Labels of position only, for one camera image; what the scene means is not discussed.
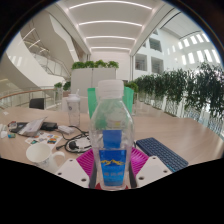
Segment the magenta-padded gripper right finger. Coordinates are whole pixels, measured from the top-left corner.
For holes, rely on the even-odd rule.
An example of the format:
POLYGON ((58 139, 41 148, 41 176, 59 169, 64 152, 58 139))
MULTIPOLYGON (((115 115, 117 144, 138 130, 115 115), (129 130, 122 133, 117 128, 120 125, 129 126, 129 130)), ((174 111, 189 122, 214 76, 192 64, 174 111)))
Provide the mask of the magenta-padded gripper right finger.
POLYGON ((170 174, 171 171, 157 156, 147 156, 139 149, 132 149, 129 169, 132 188, 143 187, 170 174))

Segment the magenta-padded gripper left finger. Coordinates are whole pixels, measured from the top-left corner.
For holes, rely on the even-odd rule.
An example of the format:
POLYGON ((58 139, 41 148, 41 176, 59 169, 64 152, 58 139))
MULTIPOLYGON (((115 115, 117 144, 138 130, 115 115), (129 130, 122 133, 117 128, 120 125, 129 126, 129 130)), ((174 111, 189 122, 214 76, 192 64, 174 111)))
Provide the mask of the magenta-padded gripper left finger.
POLYGON ((56 172, 56 175, 84 188, 94 188, 97 171, 92 150, 83 153, 77 159, 68 159, 56 172))

